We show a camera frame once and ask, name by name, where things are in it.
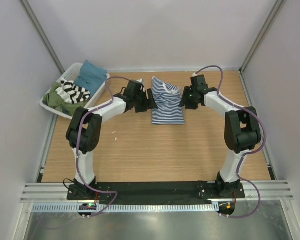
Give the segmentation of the blue white striped tank top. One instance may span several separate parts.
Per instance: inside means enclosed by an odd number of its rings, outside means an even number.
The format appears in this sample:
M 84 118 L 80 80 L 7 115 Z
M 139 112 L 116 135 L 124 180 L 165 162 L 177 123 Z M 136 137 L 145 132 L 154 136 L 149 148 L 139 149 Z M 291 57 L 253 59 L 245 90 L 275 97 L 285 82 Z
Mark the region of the blue white striped tank top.
M 185 117 L 183 108 L 180 107 L 182 100 L 181 88 L 171 83 L 153 77 L 151 90 L 157 108 L 153 108 L 153 125 L 184 125 Z

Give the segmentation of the black white striped garment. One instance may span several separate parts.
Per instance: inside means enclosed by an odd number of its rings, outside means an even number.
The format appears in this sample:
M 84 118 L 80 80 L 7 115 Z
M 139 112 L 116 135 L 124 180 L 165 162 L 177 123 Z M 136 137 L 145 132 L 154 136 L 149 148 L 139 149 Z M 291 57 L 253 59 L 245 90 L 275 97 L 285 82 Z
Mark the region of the black white striped garment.
M 63 77 L 60 79 L 60 87 L 55 91 L 68 104 L 85 102 L 91 95 L 87 89 L 75 85 L 74 81 L 68 81 Z

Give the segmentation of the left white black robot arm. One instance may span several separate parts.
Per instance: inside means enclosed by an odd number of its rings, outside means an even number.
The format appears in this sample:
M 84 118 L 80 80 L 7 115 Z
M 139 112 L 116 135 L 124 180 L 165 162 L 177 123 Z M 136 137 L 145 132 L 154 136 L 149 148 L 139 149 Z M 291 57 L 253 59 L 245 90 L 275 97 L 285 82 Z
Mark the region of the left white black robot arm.
M 142 80 L 129 80 L 120 93 L 113 94 L 107 102 L 98 106 L 76 109 L 66 132 L 66 139 L 75 157 L 75 177 L 67 188 L 68 200 L 91 200 L 97 193 L 94 173 L 94 150 L 100 141 L 102 124 L 132 109 L 136 113 L 157 109 L 152 90 L 145 89 Z

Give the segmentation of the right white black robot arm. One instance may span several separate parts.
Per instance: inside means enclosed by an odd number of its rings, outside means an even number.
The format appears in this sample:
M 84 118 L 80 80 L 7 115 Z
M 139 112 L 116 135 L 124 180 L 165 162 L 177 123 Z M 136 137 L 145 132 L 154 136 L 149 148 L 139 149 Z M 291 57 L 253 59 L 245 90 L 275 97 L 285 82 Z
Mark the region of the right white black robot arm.
M 228 153 L 213 189 L 218 197 L 231 198 L 240 190 L 242 164 L 261 142 L 257 111 L 254 107 L 237 105 L 215 87 L 209 87 L 204 75 L 194 74 L 190 80 L 191 86 L 184 88 L 179 106 L 196 110 L 201 105 L 224 117 L 224 141 Z

